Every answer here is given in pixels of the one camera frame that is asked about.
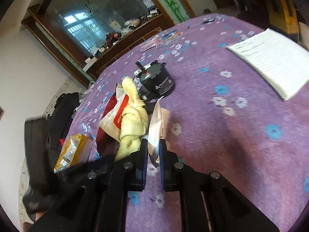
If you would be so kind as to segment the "white packet red text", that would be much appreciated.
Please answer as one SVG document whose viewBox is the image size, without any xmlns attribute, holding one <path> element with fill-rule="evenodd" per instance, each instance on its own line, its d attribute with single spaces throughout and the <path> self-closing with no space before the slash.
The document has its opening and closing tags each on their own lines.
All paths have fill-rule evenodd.
<svg viewBox="0 0 309 232">
<path fill-rule="evenodd" d="M 150 120 L 148 130 L 148 152 L 152 165 L 157 168 L 159 166 L 159 141 L 166 138 L 167 124 L 170 112 L 160 106 L 159 98 L 155 104 L 154 111 Z"/>
</svg>

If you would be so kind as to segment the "dark red packet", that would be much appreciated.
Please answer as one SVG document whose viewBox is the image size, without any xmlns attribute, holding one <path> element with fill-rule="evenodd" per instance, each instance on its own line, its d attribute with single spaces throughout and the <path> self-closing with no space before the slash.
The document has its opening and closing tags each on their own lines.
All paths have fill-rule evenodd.
<svg viewBox="0 0 309 232">
<path fill-rule="evenodd" d="M 109 99 L 104 109 L 103 117 L 99 122 L 99 128 L 96 137 L 97 151 L 99 152 L 99 154 L 103 154 L 105 150 L 108 140 L 108 133 L 106 132 L 106 129 L 110 129 L 111 127 L 112 116 L 113 116 L 112 111 L 114 110 L 116 104 L 117 104 L 117 98 L 116 93 L 114 93 Z"/>
</svg>

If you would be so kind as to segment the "yellow rimmed storage box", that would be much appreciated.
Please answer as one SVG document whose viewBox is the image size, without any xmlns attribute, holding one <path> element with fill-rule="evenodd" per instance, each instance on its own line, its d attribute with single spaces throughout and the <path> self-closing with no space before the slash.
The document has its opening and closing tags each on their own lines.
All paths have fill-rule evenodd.
<svg viewBox="0 0 309 232">
<path fill-rule="evenodd" d="M 62 147 L 59 158 L 54 167 L 54 173 L 58 173 L 71 166 L 86 163 L 88 161 L 93 141 L 83 134 L 70 136 Z"/>
</svg>

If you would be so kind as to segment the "white red printed bag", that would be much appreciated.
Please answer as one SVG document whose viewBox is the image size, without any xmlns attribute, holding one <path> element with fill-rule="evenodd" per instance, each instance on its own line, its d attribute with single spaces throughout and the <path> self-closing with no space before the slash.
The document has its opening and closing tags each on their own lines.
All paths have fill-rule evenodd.
<svg viewBox="0 0 309 232">
<path fill-rule="evenodd" d="M 110 129 L 106 129 L 106 132 L 108 135 L 118 142 L 120 142 L 120 135 L 121 135 L 121 122 L 122 122 L 122 113 L 124 111 L 124 108 L 128 104 L 129 97 L 125 93 L 123 87 L 120 84 L 117 84 L 116 86 L 116 98 L 117 98 L 117 104 L 112 111 L 112 122 Z"/>
</svg>

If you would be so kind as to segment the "purple floral tablecloth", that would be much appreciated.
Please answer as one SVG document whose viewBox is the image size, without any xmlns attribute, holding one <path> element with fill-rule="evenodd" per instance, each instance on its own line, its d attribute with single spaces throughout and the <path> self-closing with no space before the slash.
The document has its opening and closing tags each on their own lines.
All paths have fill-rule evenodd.
<svg viewBox="0 0 309 232">
<path fill-rule="evenodd" d="M 116 85 L 134 75 L 136 62 L 165 62 L 175 81 L 175 90 L 160 103 L 170 112 L 169 149 L 198 172 L 221 173 L 280 231 L 288 231 L 308 203 L 308 86 L 284 102 L 227 49 L 260 32 L 245 21 L 210 14 L 175 30 L 177 40 L 145 53 L 136 46 L 106 68 L 69 135 L 95 140 Z"/>
</svg>

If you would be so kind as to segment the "black sofa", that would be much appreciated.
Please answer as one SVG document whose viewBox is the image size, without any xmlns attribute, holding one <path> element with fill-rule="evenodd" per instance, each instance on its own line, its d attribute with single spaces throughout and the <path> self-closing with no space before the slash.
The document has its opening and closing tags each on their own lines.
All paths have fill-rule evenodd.
<svg viewBox="0 0 309 232">
<path fill-rule="evenodd" d="M 46 151 L 51 170 L 54 170 L 59 158 L 63 143 L 73 121 L 74 110 L 80 105 L 79 93 L 63 93 L 55 102 L 53 112 L 47 117 Z"/>
</svg>

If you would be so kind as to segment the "black electric motor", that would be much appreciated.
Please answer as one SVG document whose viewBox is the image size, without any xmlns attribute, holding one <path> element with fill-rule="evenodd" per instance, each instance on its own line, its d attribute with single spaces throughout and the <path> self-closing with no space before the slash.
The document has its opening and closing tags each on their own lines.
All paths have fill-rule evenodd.
<svg viewBox="0 0 309 232">
<path fill-rule="evenodd" d="M 148 67 L 137 61 L 140 72 L 136 75 L 147 91 L 158 97 L 167 97 L 175 89 L 175 82 L 166 70 L 166 63 L 154 60 Z"/>
</svg>

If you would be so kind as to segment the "pink pouch far table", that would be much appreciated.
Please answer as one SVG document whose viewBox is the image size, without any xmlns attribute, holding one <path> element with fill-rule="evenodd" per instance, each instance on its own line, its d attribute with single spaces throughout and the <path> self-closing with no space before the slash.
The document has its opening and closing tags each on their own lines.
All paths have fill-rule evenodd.
<svg viewBox="0 0 309 232">
<path fill-rule="evenodd" d="M 159 45 L 159 40 L 157 38 L 146 41 L 140 45 L 140 52 L 145 52 L 149 49 L 155 48 Z"/>
</svg>

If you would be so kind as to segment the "blue item far table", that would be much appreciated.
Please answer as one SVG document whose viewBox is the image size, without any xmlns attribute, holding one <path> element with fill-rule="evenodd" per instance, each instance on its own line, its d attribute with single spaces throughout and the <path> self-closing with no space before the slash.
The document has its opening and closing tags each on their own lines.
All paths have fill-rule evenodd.
<svg viewBox="0 0 309 232">
<path fill-rule="evenodd" d="M 171 32 L 166 33 L 164 36 L 162 36 L 162 39 L 168 39 L 168 38 L 174 37 L 178 34 L 179 34 L 179 32 L 177 30 L 173 30 Z"/>
</svg>

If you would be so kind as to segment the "wooden sideboard cabinet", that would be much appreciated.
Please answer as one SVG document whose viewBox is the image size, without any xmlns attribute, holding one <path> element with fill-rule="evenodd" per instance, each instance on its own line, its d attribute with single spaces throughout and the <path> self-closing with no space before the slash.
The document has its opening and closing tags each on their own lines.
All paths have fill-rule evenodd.
<svg viewBox="0 0 309 232">
<path fill-rule="evenodd" d="M 81 84 L 173 26 L 158 0 L 43 0 L 21 23 Z"/>
</svg>

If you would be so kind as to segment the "white paper notebook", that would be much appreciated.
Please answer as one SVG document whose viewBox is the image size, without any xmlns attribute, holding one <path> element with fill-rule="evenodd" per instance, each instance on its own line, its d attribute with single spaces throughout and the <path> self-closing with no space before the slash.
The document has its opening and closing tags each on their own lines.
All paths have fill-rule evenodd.
<svg viewBox="0 0 309 232">
<path fill-rule="evenodd" d="M 270 28 L 227 48 L 254 68 L 283 101 L 308 82 L 308 51 Z"/>
</svg>

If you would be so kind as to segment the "black pen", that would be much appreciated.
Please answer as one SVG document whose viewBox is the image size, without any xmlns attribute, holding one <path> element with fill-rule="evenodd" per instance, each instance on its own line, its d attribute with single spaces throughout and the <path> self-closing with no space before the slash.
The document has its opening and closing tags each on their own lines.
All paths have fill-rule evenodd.
<svg viewBox="0 0 309 232">
<path fill-rule="evenodd" d="M 215 21 L 214 18 L 213 18 L 213 19 L 208 19 L 208 20 L 205 20 L 205 21 L 203 21 L 203 22 L 201 22 L 201 23 L 192 25 L 191 27 L 195 27 L 195 26 L 199 26 L 199 25 L 203 25 L 203 24 L 209 24 L 209 23 L 212 23 L 212 22 L 214 22 L 214 21 Z"/>
</svg>

